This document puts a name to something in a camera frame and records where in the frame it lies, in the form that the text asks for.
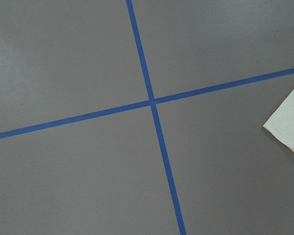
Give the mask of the cream long-sleeve graphic shirt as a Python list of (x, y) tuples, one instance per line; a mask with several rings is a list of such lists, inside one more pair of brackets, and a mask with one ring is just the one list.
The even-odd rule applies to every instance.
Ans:
[(294, 152), (294, 89), (264, 123), (263, 127)]

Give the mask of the brown paper table cover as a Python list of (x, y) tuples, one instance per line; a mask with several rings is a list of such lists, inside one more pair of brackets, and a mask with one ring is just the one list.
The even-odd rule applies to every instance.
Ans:
[(294, 0), (0, 0), (0, 235), (294, 235)]

